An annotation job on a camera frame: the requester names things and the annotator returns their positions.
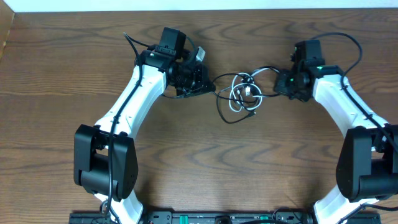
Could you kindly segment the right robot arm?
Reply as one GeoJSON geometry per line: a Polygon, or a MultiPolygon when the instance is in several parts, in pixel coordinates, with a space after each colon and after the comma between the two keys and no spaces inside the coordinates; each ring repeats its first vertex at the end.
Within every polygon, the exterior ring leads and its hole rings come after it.
{"type": "Polygon", "coordinates": [[[336,186],[313,205],[315,223],[346,223],[355,213],[397,194],[397,126],[377,115],[353,90],[346,73],[327,65],[320,41],[295,44],[293,66],[274,91],[291,100],[315,100],[341,131],[336,186]]]}

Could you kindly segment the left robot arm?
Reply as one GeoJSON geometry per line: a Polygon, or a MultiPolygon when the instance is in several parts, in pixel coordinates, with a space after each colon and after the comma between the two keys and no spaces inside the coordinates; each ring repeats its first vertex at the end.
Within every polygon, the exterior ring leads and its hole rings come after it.
{"type": "Polygon", "coordinates": [[[149,109],[168,86],[175,99],[207,94],[215,90],[205,51],[194,46],[183,32],[166,27],[160,42],[135,51],[132,77],[111,109],[93,126],[80,125],[74,135],[74,182],[101,200],[99,213],[70,223],[138,223],[143,205],[134,186],[138,163],[134,141],[149,109]]]}

